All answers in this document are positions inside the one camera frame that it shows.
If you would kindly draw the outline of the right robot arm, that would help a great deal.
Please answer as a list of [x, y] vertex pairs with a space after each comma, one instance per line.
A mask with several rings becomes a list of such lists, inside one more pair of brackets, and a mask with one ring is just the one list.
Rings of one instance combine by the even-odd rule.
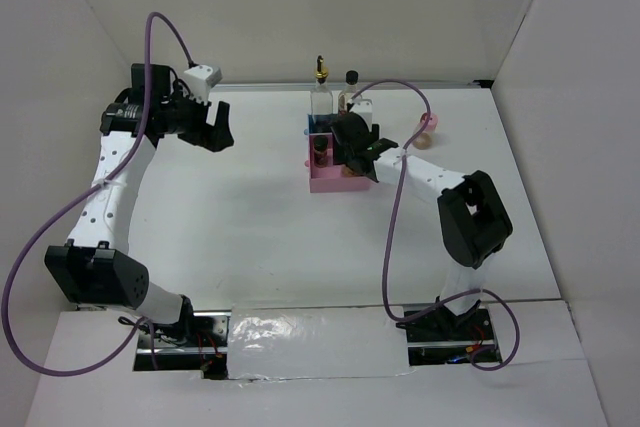
[[[398, 326], [430, 317], [441, 335], [460, 338], [471, 326], [483, 295], [483, 264], [499, 252], [513, 233], [513, 224], [491, 177], [480, 170], [462, 174], [410, 155], [394, 141], [381, 138], [363, 117], [347, 113], [331, 124], [331, 132], [344, 151], [346, 166], [373, 182], [394, 185], [382, 268], [382, 300], [387, 315]], [[437, 204], [444, 247], [452, 267], [436, 303], [416, 314], [399, 317], [389, 302], [392, 243], [402, 193]]]

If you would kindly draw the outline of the glass oil bottle gold spout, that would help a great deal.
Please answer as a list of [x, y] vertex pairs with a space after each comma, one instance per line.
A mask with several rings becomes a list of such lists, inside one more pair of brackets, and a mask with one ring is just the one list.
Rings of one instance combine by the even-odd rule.
[[315, 64], [315, 85], [310, 91], [311, 115], [314, 118], [328, 116], [333, 113], [333, 93], [328, 87], [329, 71], [324, 57], [318, 55]]

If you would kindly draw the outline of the spice jar pink cap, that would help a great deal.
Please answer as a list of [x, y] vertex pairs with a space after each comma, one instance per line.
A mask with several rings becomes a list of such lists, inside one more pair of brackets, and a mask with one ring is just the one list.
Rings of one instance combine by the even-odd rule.
[[431, 114], [430, 116], [427, 116], [427, 113], [422, 114], [414, 129], [418, 136], [413, 140], [412, 146], [418, 150], [430, 148], [433, 143], [432, 134], [435, 132], [437, 125], [438, 117], [436, 114]]

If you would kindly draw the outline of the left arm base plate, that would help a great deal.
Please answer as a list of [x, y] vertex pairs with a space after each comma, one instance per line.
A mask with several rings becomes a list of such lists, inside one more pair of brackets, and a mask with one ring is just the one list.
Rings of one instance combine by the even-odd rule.
[[230, 311], [201, 311], [193, 318], [195, 331], [176, 340], [159, 326], [144, 324], [138, 331], [134, 372], [191, 372], [208, 380], [228, 379]]

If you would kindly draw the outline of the small pepper shaker black lid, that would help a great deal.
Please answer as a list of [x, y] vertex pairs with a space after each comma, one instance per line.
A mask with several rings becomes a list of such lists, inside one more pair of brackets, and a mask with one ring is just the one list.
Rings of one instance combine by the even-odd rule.
[[318, 168], [325, 168], [329, 165], [329, 137], [326, 135], [317, 135], [312, 141], [312, 158], [313, 163]]

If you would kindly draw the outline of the soy sauce bottle red label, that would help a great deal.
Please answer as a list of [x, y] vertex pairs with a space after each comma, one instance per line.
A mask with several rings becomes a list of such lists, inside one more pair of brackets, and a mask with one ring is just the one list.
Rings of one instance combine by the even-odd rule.
[[359, 73], [349, 70], [345, 74], [345, 85], [338, 95], [338, 114], [343, 115], [348, 111], [347, 104], [358, 91]]

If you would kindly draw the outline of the round spice jar black cap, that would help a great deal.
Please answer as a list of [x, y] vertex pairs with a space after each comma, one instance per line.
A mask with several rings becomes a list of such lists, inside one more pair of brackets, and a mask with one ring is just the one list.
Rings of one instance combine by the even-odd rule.
[[354, 171], [353, 169], [349, 168], [346, 165], [343, 165], [341, 167], [341, 175], [346, 178], [361, 177], [361, 174], [357, 173], [356, 171]]

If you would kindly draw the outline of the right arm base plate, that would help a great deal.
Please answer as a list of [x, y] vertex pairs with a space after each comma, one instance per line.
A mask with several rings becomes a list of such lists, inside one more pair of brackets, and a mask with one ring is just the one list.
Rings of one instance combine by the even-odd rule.
[[414, 322], [397, 322], [406, 335], [410, 366], [468, 364], [473, 352], [478, 364], [502, 361], [489, 310], [477, 307], [461, 323], [438, 309]]

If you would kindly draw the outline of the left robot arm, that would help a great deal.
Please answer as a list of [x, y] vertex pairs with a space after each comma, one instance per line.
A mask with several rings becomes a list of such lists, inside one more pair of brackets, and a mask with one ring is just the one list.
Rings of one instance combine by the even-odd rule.
[[167, 135], [211, 152], [233, 146], [228, 103], [208, 124], [211, 89], [219, 68], [192, 64], [182, 74], [151, 67], [151, 101], [144, 102], [144, 67], [131, 67], [131, 85], [101, 116], [100, 159], [92, 193], [62, 246], [50, 246], [45, 265], [72, 303], [128, 310], [149, 319], [176, 346], [197, 336], [191, 301], [152, 283], [148, 269], [129, 256], [129, 231], [138, 192], [158, 143]]

